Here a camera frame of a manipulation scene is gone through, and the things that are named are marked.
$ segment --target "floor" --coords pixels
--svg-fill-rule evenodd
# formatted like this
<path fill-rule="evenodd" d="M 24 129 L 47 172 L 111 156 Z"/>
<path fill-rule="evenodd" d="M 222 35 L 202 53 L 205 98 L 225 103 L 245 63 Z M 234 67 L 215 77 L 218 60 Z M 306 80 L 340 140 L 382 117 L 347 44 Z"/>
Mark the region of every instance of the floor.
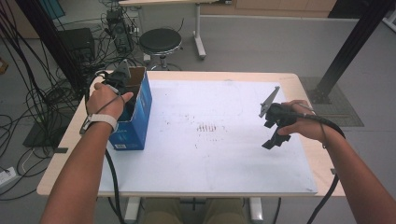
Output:
<path fill-rule="evenodd" d="M 191 36 L 194 22 L 185 20 L 180 31 L 183 36 L 183 50 L 169 56 L 168 62 L 176 63 L 186 71 L 285 72 L 297 74 L 299 77 L 322 77 L 356 22 L 335 19 L 204 16 L 201 20 L 201 33 L 207 56 L 201 60 L 197 56 Z M 43 56 L 37 40 L 28 42 Z M 3 58 L 12 62 L 3 43 L 0 43 L 0 52 Z M 396 175 L 393 173 L 396 170 L 396 142 L 392 141 L 396 139 L 394 55 L 396 34 L 381 23 L 337 85 L 364 123 L 364 127 L 344 127 L 346 138 L 393 197 L 396 197 Z M 56 65 L 51 58 L 49 63 L 54 71 Z M 39 70 L 38 64 L 33 64 L 33 67 Z M 42 73 L 37 72 L 35 78 L 41 88 L 48 87 Z M 7 72 L 0 76 L 0 114 L 18 118 L 26 110 L 26 94 L 27 90 L 16 66 L 10 63 Z M 1 117 L 0 122 L 4 125 L 7 120 Z M 37 162 L 33 157 L 28 158 L 28 154 L 32 152 L 30 148 L 21 144 L 33 124 L 33 119 L 26 118 L 17 125 L 7 153 L 0 158 L 2 167 L 15 167 L 20 158 L 23 161 L 21 166 L 29 168 Z M 49 160 L 44 160 L 39 163 L 40 167 L 35 167 L 36 172 L 44 169 L 48 162 Z M 42 173 L 23 178 L 9 192 L 5 190 L 16 181 L 0 189 L 0 222 L 38 222 L 46 204 L 46 197 L 34 192 L 20 199 L 5 199 L 34 190 L 41 176 Z M 282 198 L 277 223 L 305 223 L 319 200 L 318 197 Z M 277 198 L 262 198 L 264 223 L 272 223 L 276 206 Z M 187 224 L 200 223 L 203 218 L 200 205 L 193 211 L 192 205 L 185 204 L 183 212 Z M 117 223 L 107 199 L 98 199 L 95 223 Z M 344 197 L 333 197 L 318 214 L 316 223 L 355 221 L 347 200 Z"/>

